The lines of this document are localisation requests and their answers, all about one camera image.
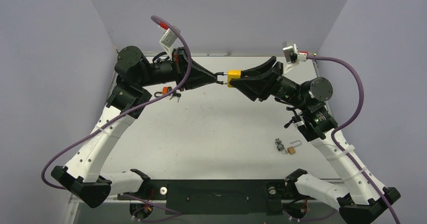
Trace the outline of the yellow padlock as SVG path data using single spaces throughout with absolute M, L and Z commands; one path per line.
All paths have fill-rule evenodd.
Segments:
M 228 88 L 233 88 L 231 85 L 231 80 L 239 79 L 241 77 L 241 70 L 229 70 L 228 72 L 216 72 L 214 76 L 216 77 L 216 83 L 219 85 L 226 85 Z M 226 81 L 220 81 L 219 76 L 227 76 Z

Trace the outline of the brass padlock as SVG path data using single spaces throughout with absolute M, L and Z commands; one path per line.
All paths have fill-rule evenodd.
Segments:
M 287 154 L 290 154 L 290 155 L 293 155 L 293 154 L 295 154 L 296 153 L 296 148 L 298 147 L 298 146 L 300 146 L 302 144 L 302 142 L 300 141 L 300 140 L 295 140 L 295 141 L 292 141 L 291 143 L 290 143 L 290 147 L 288 147 L 287 149 L 286 149 L 286 153 Z

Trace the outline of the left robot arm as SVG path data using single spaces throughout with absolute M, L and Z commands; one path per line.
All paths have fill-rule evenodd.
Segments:
M 124 132 L 139 118 L 152 95 L 148 86 L 175 82 L 179 90 L 192 90 L 217 81 L 217 76 L 196 62 L 188 62 L 184 48 L 162 52 L 148 60 L 136 46 L 119 51 L 115 65 L 116 85 L 90 137 L 51 176 L 91 208 L 107 197 L 132 193 L 138 199 L 149 195 L 149 176 L 137 169 L 102 173 L 102 167 Z

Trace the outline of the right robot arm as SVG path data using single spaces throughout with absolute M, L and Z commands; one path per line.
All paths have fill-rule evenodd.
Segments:
M 384 211 L 392 210 L 400 193 L 379 181 L 346 141 L 344 124 L 337 124 L 326 109 L 333 93 L 330 81 L 318 77 L 297 84 L 286 77 L 292 67 L 306 60 L 318 60 L 318 56 L 293 53 L 286 63 L 272 57 L 257 67 L 228 71 L 227 84 L 252 101 L 273 96 L 285 104 L 293 112 L 290 124 L 323 155 L 343 182 L 337 186 L 297 169 L 284 180 L 288 196 L 311 197 L 328 204 L 346 223 L 373 223 Z

